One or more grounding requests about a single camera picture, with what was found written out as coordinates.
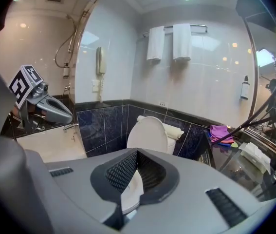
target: toilet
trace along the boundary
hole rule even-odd
[[[151,116],[138,117],[138,122],[130,132],[127,141],[127,148],[145,148],[171,155],[175,146],[176,140],[167,136],[164,124],[158,118]],[[124,215],[139,206],[140,195],[143,193],[142,179],[136,171],[121,195]]]

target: dark blue tile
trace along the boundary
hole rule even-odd
[[[104,126],[106,142],[120,137],[122,128],[122,106],[104,109]]]
[[[193,159],[196,156],[196,147],[203,135],[203,131],[203,127],[192,124],[178,156]]]
[[[183,120],[179,120],[179,119],[175,119],[169,116],[166,116],[165,118],[165,124],[173,126],[173,127],[178,127],[180,128],[182,131],[184,131],[184,133],[182,134],[182,136],[177,140],[176,142],[176,147],[175,150],[173,151],[173,155],[178,155],[184,140],[186,138],[187,132],[190,128],[191,123],[185,122]]]
[[[102,146],[97,147],[96,149],[91,150],[90,152],[87,152],[86,155],[87,157],[94,157],[94,156],[98,156],[106,153],[107,153],[107,148],[104,144]]]
[[[118,137],[110,142],[107,142],[107,153],[112,153],[121,150],[121,138]]]
[[[128,134],[131,132],[132,128],[137,123],[137,118],[140,115],[143,116],[143,114],[144,114],[144,109],[129,105],[128,128],[127,128]]]
[[[123,106],[123,114],[122,114],[122,135],[127,133],[127,123],[128,123],[128,110],[129,106]]]
[[[103,109],[77,113],[80,134],[86,152],[105,143]]]
[[[121,149],[127,148],[127,134],[122,135]]]
[[[158,118],[161,122],[164,122],[164,119],[165,119],[165,115],[162,115],[162,114],[159,114],[159,113],[156,113],[156,112],[147,110],[147,109],[144,110],[144,116],[145,116],[145,117],[147,117],[147,116],[156,117],[156,118]]]

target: purple cloth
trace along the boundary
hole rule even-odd
[[[216,125],[210,125],[210,134],[211,134],[211,142],[215,142],[218,139],[221,139],[222,137],[229,134],[227,131],[227,126],[216,126]],[[230,136],[229,138],[226,138],[225,141],[233,140],[233,137]]]

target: soap dispenser bottle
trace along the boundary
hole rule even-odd
[[[248,76],[245,76],[245,80],[244,80],[244,82],[242,83],[242,86],[241,86],[241,94],[240,94],[241,99],[247,99],[248,100],[249,87],[250,87],[250,84],[248,82]]]

